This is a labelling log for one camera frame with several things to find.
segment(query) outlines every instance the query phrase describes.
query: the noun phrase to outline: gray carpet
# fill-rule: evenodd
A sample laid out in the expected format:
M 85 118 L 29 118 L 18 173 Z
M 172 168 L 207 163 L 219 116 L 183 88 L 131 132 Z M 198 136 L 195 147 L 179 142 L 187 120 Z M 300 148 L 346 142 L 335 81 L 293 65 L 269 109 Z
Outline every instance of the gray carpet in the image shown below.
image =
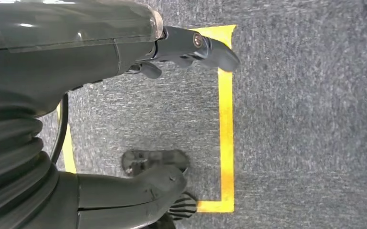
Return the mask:
M 144 2 L 167 25 L 237 24 L 235 212 L 178 228 L 367 228 L 367 0 Z M 176 148 L 189 190 L 220 199 L 217 70 L 174 68 L 70 93 L 79 172 L 122 176 L 126 150 Z M 56 114 L 43 120 L 49 150 Z

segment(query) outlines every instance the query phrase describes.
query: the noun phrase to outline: humanoid robot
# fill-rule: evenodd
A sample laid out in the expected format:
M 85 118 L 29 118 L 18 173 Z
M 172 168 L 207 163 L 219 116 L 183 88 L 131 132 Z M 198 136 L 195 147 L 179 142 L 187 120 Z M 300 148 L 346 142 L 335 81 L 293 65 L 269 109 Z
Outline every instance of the humanoid robot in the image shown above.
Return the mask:
M 169 210 L 186 187 L 176 166 L 133 178 L 60 172 L 36 137 L 36 118 L 69 90 L 124 73 L 157 78 L 159 61 L 239 65 L 223 43 L 132 1 L 0 0 L 0 229 L 142 228 Z

